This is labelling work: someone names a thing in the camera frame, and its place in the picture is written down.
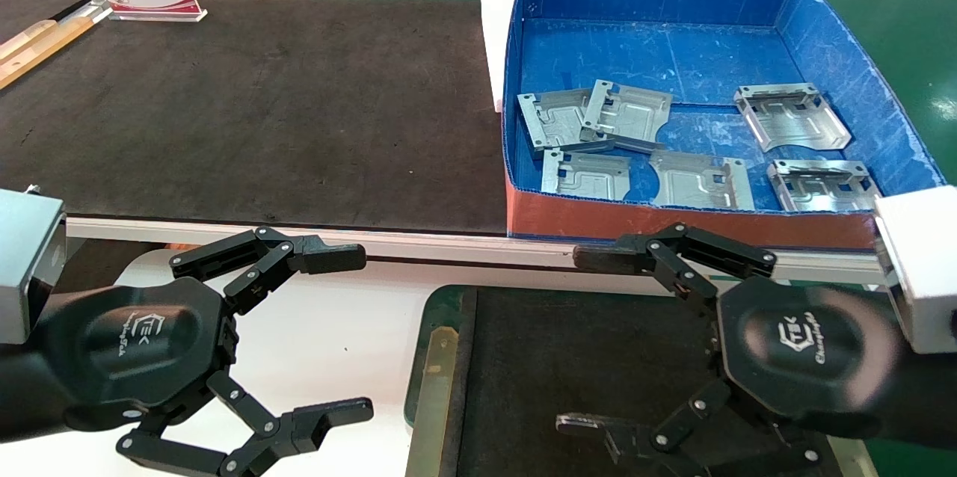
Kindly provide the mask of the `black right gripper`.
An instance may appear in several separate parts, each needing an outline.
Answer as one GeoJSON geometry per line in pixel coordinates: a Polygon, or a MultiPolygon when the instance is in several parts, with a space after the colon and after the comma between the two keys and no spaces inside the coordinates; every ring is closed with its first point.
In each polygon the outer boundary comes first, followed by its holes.
{"type": "Polygon", "coordinates": [[[573,261],[588,272],[650,275],[695,313],[717,310],[724,370],[738,387],[711,381],[657,426],[557,416],[557,432],[601,440],[615,466],[660,476],[795,475],[823,463],[801,428],[955,448],[955,355],[913,351],[888,296],[748,279],[772,276],[776,255],[687,224],[578,245],[573,261]],[[694,265],[742,282],[718,297],[694,265]],[[683,444],[724,408],[772,433],[776,449],[710,466],[688,455],[683,444]]]}

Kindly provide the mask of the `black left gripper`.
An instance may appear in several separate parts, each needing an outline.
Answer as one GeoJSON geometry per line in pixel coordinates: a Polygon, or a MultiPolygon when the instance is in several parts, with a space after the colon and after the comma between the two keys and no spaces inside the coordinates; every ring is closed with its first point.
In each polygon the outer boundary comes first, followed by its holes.
{"type": "Polygon", "coordinates": [[[249,313],[295,274],[359,271],[367,262],[359,243],[331,246],[317,235],[259,227],[170,261],[174,278],[195,280],[54,295],[26,342],[2,346],[1,439],[107,431],[147,418],[117,442],[117,453],[181,476],[263,476],[283,458],[318,451],[333,427],[372,419],[372,401],[272,415],[219,372],[236,361],[232,314],[249,313]],[[237,270],[223,289],[226,304],[201,283],[237,270]],[[252,431],[242,446],[224,453],[161,436],[213,395],[252,431]]]}

